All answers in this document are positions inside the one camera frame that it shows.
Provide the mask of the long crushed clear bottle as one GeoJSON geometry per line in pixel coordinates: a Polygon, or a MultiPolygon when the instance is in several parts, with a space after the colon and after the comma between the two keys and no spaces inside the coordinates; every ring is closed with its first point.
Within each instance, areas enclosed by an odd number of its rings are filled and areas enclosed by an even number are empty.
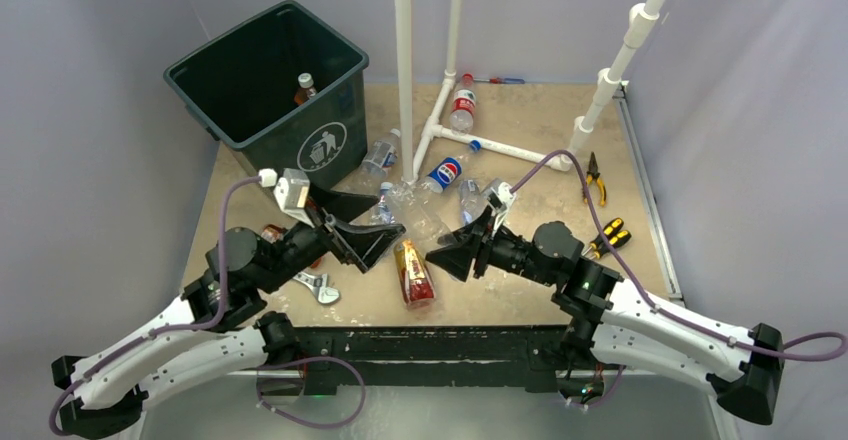
{"type": "Polygon", "coordinates": [[[406,183],[393,185],[386,202],[395,220],[406,228],[407,236],[421,250],[429,252],[454,245],[456,239],[438,214],[433,193],[406,183]]]}

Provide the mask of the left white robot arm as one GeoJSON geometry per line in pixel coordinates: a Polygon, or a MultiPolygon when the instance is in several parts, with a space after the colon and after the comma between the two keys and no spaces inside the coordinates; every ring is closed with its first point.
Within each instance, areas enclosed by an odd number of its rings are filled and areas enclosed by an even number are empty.
{"type": "Polygon", "coordinates": [[[331,361],[305,347],[286,314],[268,311],[265,295],[325,255],[368,272],[405,228],[357,223],[376,205],[373,195],[268,173],[254,182],[272,191],[293,227],[268,241],[247,228],[221,226],[203,275],[154,318],[98,353],[54,360],[61,391],[48,417],[54,434],[104,439],[162,401],[226,374],[331,361]]]}

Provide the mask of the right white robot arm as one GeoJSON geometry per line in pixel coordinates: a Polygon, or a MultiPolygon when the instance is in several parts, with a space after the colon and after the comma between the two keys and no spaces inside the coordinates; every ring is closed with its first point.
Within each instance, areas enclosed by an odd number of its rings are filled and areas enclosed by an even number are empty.
{"type": "Polygon", "coordinates": [[[642,296],[634,280],[583,256],[561,221],[526,240],[485,212],[438,244],[427,261],[459,281],[494,267],[552,288],[552,302],[571,318],[560,347],[565,362],[653,372],[714,396],[742,420],[773,423],[784,369],[777,329],[734,326],[642,296]]]}

